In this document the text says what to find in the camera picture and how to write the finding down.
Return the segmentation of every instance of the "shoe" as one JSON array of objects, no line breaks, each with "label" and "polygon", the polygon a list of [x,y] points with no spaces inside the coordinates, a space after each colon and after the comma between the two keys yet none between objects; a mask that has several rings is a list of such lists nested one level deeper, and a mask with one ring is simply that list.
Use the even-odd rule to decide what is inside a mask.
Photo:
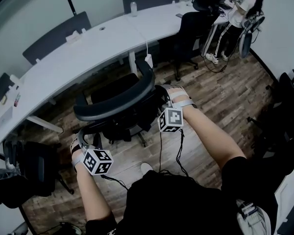
[{"label": "shoe", "polygon": [[141,171],[142,171],[143,176],[144,176],[147,172],[149,172],[150,170],[153,170],[150,164],[147,164],[147,163],[142,163],[142,164],[141,164]]},{"label": "shoe", "polygon": [[206,54],[205,57],[210,61],[213,62],[215,65],[219,63],[219,59],[214,56],[214,54]]},{"label": "shoe", "polygon": [[229,58],[224,54],[224,51],[221,52],[221,57],[222,57],[222,59],[223,59],[224,61],[226,61],[226,62],[229,60]]}]

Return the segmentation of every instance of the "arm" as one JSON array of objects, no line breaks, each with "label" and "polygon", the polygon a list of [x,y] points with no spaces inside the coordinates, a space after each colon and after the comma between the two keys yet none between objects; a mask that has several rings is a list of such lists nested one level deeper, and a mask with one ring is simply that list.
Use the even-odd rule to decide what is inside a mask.
[{"label": "arm", "polygon": [[[75,151],[72,158],[78,156],[81,152],[82,150]],[[92,175],[89,174],[82,163],[78,163],[75,168],[77,171],[77,182],[82,196],[87,221],[102,220],[109,217],[111,209],[101,194]]]},{"label": "arm", "polygon": [[240,5],[236,2],[235,6],[237,7],[237,11],[241,14],[241,15],[245,15],[246,11],[244,11]]},{"label": "arm", "polygon": [[[179,90],[181,89],[173,88],[169,90],[169,93]],[[188,97],[182,95],[176,97],[173,102],[176,103],[186,99]],[[223,168],[226,162],[235,157],[245,158],[244,153],[235,141],[200,110],[195,109],[192,105],[185,106],[183,107],[183,117],[195,130],[208,153],[217,162],[220,169]]]}]

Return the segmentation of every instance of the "chair seat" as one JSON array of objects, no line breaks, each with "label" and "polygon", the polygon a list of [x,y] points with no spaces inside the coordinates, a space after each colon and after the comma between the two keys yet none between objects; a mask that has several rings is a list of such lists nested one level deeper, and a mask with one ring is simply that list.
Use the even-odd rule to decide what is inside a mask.
[{"label": "chair seat", "polygon": [[138,81],[139,79],[134,73],[113,81],[91,94],[92,103],[95,104],[113,98],[130,89]]}]

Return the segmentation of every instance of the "black pants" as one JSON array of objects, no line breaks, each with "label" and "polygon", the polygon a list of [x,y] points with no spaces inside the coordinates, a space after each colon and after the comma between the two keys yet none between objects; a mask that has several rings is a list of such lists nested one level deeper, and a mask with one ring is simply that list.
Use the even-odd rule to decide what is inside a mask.
[{"label": "black pants", "polygon": [[229,45],[224,54],[227,57],[230,56],[236,47],[236,44],[242,31],[243,28],[236,28],[235,26],[229,23],[220,35],[218,45],[216,48],[215,57],[220,58],[221,52],[223,51],[227,41],[229,41]]}]

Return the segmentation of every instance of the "desk leg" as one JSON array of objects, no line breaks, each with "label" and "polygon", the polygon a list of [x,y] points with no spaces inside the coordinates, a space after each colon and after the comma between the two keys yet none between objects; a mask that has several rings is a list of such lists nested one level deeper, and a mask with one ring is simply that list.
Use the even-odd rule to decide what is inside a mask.
[{"label": "desk leg", "polygon": [[44,121],[41,118],[36,117],[36,116],[29,116],[29,117],[27,117],[27,120],[29,120],[29,121],[31,121],[33,123],[36,123],[38,125],[41,125],[41,126],[47,128],[47,129],[50,129],[52,131],[55,131],[55,132],[58,132],[58,133],[63,132],[63,129],[60,128],[59,126],[56,126],[56,125],[51,124],[51,123],[49,123],[47,121]]},{"label": "desk leg", "polygon": [[137,75],[137,67],[136,67],[136,63],[135,63],[135,52],[134,51],[130,51],[128,53],[128,59],[129,59],[129,65],[131,66],[132,73]]},{"label": "desk leg", "polygon": [[204,57],[206,55],[207,50],[208,50],[208,48],[209,48],[209,46],[211,44],[211,41],[212,41],[212,39],[213,39],[213,37],[214,37],[214,35],[216,33],[217,27],[218,27],[218,25],[214,24],[214,26],[210,30],[210,32],[209,32],[210,38],[207,38],[207,41],[206,41],[206,43],[204,45],[205,49],[203,49],[202,52],[201,52],[202,57]]}]

